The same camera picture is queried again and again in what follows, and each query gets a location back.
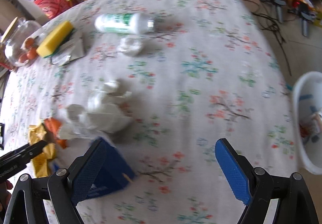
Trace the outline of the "white tissue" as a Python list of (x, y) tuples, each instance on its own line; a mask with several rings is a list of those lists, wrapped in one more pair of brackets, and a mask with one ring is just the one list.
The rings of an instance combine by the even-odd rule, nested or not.
[(128, 127), (133, 118), (121, 109), (132, 97), (123, 90), (118, 80), (100, 85), (88, 96), (86, 105), (70, 104), (65, 110), (67, 122), (58, 130), (60, 139), (95, 139), (99, 134), (106, 138)]

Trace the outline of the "yellow sponge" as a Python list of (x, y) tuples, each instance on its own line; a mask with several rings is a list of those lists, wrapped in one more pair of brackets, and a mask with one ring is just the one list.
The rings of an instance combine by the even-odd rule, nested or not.
[(71, 34), (74, 27), (70, 21), (60, 23), (53, 29), (36, 49), (37, 54), (42, 57), (49, 57), (58, 49), (62, 42)]

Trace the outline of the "blue biscuit box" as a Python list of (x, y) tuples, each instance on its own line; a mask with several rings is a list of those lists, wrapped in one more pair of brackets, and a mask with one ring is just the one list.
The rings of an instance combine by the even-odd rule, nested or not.
[(120, 152), (102, 137), (106, 148), (105, 162), (103, 163), (86, 199), (98, 198), (123, 190), (136, 177), (132, 168), (125, 161)]

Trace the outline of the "white green plastic bottle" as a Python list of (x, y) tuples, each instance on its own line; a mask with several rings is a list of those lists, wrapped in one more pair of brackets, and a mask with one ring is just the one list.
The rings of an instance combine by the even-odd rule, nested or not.
[(145, 13), (102, 14), (94, 22), (95, 28), (105, 33), (147, 34), (154, 32), (154, 18)]

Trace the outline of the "white trash bin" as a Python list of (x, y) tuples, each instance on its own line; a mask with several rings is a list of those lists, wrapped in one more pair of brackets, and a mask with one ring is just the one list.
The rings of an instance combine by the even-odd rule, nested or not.
[(301, 167), (321, 175), (321, 72), (302, 75), (291, 94)]

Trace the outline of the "floral tablecloth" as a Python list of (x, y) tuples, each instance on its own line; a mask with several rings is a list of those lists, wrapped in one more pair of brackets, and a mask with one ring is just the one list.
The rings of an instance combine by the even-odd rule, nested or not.
[[(102, 14), (145, 13), (147, 34), (105, 33)], [(242, 0), (89, 0), (44, 25), (70, 21), (86, 56), (58, 67), (38, 58), (9, 77), (1, 109), (4, 151), (27, 142), (30, 125), (66, 121), (101, 84), (118, 80), (133, 118), (112, 137), (136, 177), (125, 189), (78, 204), (85, 223), (236, 223), (238, 201), (214, 155), (226, 138), (272, 175), (297, 170), (287, 89), (273, 51)], [(126, 36), (142, 51), (117, 51)]]

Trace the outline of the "small white tissue ball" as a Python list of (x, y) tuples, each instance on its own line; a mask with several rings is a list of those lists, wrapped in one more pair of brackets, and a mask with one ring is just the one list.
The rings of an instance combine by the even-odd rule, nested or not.
[(143, 49), (143, 40), (137, 36), (126, 36), (120, 40), (117, 51), (127, 57), (138, 55)]

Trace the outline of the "yellow snack bag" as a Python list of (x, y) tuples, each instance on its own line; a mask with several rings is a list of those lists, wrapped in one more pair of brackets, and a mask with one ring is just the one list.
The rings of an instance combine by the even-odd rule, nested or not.
[(36, 178), (48, 177), (52, 174), (49, 162), (56, 158), (56, 144), (53, 132), (43, 123), (30, 125), (28, 127), (28, 142), (30, 145), (40, 144), (44, 141), (44, 146), (40, 148), (40, 154), (31, 160)]

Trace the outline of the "glass jar with wooden lid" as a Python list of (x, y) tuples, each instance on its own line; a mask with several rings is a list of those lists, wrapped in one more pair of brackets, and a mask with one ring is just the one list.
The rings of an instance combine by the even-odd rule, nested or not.
[(42, 26), (34, 20), (15, 17), (1, 36), (1, 47), (8, 62), (15, 67), (28, 64), (25, 41), (33, 34), (40, 34)]

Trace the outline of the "silver foil wrapper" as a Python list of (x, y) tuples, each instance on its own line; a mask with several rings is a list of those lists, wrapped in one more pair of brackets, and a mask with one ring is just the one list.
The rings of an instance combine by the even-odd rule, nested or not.
[(57, 51), (50, 57), (51, 64), (58, 65), (59, 67), (69, 64), (77, 59), (86, 55), (82, 32), (75, 30), (71, 33), (69, 39), (63, 43)]

